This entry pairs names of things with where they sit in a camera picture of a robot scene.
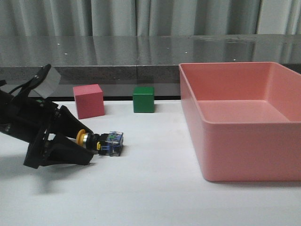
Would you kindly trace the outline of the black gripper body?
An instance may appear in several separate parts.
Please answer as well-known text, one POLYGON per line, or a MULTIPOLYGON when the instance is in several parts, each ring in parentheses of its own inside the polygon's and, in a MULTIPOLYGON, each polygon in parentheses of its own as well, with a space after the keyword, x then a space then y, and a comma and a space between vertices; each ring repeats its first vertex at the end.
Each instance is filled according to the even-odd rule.
POLYGON ((29 144, 23 162, 27 167, 62 163, 48 149, 51 128, 60 116, 58 104, 0 92, 0 131, 29 144))

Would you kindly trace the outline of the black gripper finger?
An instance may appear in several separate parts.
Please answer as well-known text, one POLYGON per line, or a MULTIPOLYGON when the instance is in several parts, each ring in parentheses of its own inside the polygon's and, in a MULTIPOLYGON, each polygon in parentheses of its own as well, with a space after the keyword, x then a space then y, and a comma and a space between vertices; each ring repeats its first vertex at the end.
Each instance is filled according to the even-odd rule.
POLYGON ((81 123, 66 106, 61 106, 59 109, 59 116, 53 122, 53 133, 61 133, 66 137, 75 139, 80 130, 92 133, 92 130, 81 123))
POLYGON ((88 165, 94 156, 93 152, 79 146, 62 134, 45 142, 40 166, 55 164, 88 165))

